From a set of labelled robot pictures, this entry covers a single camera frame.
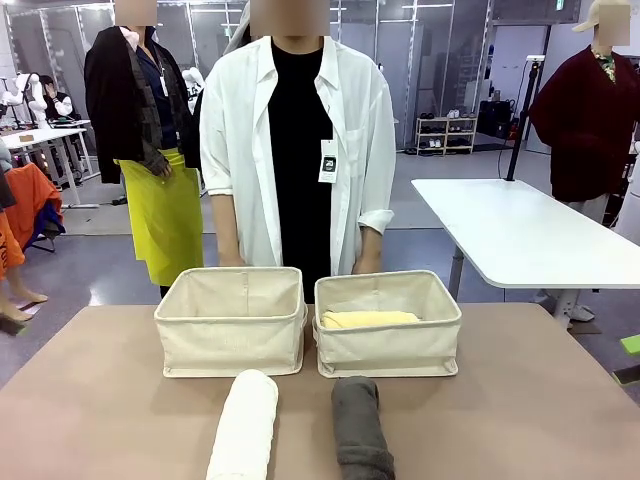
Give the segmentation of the yellow towel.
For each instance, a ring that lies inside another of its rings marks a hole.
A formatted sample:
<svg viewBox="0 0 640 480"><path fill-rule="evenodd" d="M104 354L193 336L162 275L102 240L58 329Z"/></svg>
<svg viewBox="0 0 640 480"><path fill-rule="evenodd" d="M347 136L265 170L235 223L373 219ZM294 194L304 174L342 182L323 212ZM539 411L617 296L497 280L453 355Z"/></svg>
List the yellow towel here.
<svg viewBox="0 0 640 480"><path fill-rule="evenodd" d="M401 311L325 312L321 324L327 329L353 329L417 323L419 318Z"/></svg>

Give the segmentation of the grey towel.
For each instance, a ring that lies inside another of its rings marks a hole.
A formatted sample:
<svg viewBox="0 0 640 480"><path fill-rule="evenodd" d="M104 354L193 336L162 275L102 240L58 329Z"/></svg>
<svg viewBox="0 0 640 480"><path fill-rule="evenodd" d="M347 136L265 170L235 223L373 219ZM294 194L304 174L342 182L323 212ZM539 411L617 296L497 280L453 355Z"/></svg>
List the grey towel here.
<svg viewBox="0 0 640 480"><path fill-rule="evenodd" d="M379 391L367 377L338 379L331 394L336 460L342 480L396 480L379 416Z"/></svg>

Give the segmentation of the white towel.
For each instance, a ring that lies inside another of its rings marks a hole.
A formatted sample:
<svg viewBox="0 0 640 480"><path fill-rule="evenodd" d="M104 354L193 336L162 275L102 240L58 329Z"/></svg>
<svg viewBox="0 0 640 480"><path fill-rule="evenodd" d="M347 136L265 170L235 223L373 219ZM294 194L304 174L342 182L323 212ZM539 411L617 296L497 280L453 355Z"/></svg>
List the white towel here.
<svg viewBox="0 0 640 480"><path fill-rule="evenodd" d="M219 418L205 480L266 480L279 390L259 370L234 379Z"/></svg>

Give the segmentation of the person's left forearm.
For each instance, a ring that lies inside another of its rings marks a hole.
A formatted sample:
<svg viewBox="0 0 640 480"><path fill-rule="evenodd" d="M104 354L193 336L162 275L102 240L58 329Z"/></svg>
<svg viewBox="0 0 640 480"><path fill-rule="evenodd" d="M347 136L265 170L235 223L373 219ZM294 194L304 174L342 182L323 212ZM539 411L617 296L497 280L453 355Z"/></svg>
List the person's left forearm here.
<svg viewBox="0 0 640 480"><path fill-rule="evenodd" d="M356 249L356 261L364 263L379 263L382 258L383 234L378 230L361 225L359 227L360 246Z"/></svg>

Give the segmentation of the person's right forearm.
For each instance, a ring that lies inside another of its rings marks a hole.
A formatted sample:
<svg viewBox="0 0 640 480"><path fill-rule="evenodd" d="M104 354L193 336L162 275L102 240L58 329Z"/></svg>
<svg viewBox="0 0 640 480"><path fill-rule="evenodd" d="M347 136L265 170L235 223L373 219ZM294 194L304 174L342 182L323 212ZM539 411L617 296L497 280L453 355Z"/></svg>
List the person's right forearm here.
<svg viewBox="0 0 640 480"><path fill-rule="evenodd" d="M241 255L233 196L212 195L211 204L218 253L237 252Z"/></svg>

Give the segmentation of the mannequin in maroon sweater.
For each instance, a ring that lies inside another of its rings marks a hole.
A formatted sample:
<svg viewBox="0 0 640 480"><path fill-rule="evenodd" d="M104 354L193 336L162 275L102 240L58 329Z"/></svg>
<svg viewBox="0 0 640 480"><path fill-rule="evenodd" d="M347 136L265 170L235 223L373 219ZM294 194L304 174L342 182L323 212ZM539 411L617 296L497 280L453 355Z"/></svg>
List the mannequin in maroon sweater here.
<svg viewBox="0 0 640 480"><path fill-rule="evenodd" d="M640 74L595 25L591 44L559 66L529 117L550 148L553 198L601 223L640 123Z"/></svg>

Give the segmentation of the cream fabric storage basket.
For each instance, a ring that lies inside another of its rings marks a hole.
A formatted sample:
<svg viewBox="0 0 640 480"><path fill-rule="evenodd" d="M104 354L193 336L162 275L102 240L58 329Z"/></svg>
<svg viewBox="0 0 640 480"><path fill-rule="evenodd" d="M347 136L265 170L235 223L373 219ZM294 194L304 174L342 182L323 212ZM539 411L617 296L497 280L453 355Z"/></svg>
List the cream fabric storage basket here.
<svg viewBox="0 0 640 480"><path fill-rule="evenodd" d="M290 267L182 272L154 312L167 378L299 372L304 355L302 274Z"/></svg>
<svg viewBox="0 0 640 480"><path fill-rule="evenodd" d="M401 311L412 324L327 329L325 312ZM326 378L450 377L461 310L440 278L427 270L324 278L315 285L314 339L318 372Z"/></svg>

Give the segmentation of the black tripod pole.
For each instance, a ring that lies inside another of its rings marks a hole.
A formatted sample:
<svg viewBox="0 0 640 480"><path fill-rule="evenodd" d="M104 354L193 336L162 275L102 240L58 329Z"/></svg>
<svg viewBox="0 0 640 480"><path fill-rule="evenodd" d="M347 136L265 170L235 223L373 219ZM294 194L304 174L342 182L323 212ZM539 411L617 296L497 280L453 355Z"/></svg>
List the black tripod pole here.
<svg viewBox="0 0 640 480"><path fill-rule="evenodd" d="M527 83L527 89L524 97L523 108L519 117L519 123L516 130L516 137L515 137L515 141L514 141L514 145L511 153L509 167L508 167L507 175L505 178L505 180L508 182L513 182L515 180L515 171L516 171L519 152L520 152L522 141L523 141L527 119L529 116L529 107L533 97L534 87L536 85L537 78L539 76L539 72L544 63L544 60L545 60L544 55L528 55L526 58L526 62L530 63L529 80Z"/></svg>

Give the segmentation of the wooden shoe rack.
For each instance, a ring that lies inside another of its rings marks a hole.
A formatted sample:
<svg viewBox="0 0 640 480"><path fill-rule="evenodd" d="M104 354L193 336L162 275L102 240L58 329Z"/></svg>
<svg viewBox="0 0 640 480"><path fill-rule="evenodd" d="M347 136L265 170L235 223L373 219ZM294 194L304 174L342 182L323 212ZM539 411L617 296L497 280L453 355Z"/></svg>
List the wooden shoe rack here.
<svg viewBox="0 0 640 480"><path fill-rule="evenodd" d="M415 125L416 154L470 154L474 149L477 120L471 114L461 114L459 117L419 116Z"/></svg>

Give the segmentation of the paper clothing tag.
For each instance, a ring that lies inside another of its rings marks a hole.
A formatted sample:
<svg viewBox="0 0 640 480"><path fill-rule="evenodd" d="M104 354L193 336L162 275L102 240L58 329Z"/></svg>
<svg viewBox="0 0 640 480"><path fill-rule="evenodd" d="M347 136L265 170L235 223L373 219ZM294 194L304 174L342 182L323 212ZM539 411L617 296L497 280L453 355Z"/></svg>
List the paper clothing tag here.
<svg viewBox="0 0 640 480"><path fill-rule="evenodd" d="M319 183L335 184L337 180L338 145L336 140L321 141Z"/></svg>

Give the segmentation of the grey hooded garment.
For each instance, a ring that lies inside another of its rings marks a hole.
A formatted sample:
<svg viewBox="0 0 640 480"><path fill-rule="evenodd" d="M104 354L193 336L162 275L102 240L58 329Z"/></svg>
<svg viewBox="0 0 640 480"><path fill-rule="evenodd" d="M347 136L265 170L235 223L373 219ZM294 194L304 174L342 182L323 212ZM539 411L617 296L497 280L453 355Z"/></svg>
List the grey hooded garment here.
<svg viewBox="0 0 640 480"><path fill-rule="evenodd" d="M242 11L239 24L234 31L224 54L227 55L251 42L250 34L250 0L247 0Z"/></svg>

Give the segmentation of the mannequin black jacket yellow skirt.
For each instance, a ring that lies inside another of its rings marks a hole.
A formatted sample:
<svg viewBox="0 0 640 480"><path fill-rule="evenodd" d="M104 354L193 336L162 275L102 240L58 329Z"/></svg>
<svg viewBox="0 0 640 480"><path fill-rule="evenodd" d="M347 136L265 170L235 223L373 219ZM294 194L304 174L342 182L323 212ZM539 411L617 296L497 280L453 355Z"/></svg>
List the mannequin black jacket yellow skirt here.
<svg viewBox="0 0 640 480"><path fill-rule="evenodd" d="M101 180L123 183L134 251L166 294L203 264L198 126L182 72L154 38L157 0L114 0L84 62Z"/></svg>

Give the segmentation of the orange garment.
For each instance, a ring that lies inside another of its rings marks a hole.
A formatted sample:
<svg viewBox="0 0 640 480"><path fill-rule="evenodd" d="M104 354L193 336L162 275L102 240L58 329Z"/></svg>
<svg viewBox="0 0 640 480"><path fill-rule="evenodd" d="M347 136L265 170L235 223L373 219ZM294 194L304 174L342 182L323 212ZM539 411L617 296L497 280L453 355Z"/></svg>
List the orange garment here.
<svg viewBox="0 0 640 480"><path fill-rule="evenodd" d="M56 234L66 232L61 213L62 199L53 183L33 163L5 174L15 204L5 209L15 239L25 250L49 226Z"/></svg>

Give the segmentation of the seated person with white sleeves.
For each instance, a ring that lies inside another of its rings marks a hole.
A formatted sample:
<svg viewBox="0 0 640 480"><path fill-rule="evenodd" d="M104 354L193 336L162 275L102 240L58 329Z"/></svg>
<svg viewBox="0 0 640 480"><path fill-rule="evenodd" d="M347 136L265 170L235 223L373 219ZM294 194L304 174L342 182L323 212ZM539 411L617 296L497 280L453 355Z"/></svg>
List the seated person with white sleeves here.
<svg viewBox="0 0 640 480"><path fill-rule="evenodd" d="M80 120L81 116L76 112L69 95L56 89L55 82L48 75L39 77L42 85L43 96L46 102L45 115L48 121L58 121L61 118Z"/></svg>

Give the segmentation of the white background work table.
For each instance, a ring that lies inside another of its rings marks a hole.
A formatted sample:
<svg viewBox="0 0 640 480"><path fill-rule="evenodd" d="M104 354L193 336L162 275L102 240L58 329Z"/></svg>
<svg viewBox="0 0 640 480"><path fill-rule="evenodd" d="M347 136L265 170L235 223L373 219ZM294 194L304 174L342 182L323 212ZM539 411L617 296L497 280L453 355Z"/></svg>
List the white background work table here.
<svg viewBox="0 0 640 480"><path fill-rule="evenodd" d="M90 174L88 179L95 178L99 173L92 171L91 160L87 153L86 144L84 143L83 134L86 132L85 128L58 128L58 129L32 129L15 131L13 133L4 132L0 135L0 138L4 141L7 149L13 153L26 154L29 148L39 149L44 152L45 155L49 154L50 147L53 146L60 158L60 162L63 165L67 182L71 191L72 201L70 203L63 203L63 209L98 209L99 205L96 203L83 203L80 199L73 171L71 169L71 161L69 155L79 160L76 155L74 147L70 143L70 139L74 135L79 135L81 140L81 147L84 152L84 159L88 161L88 167Z"/></svg>

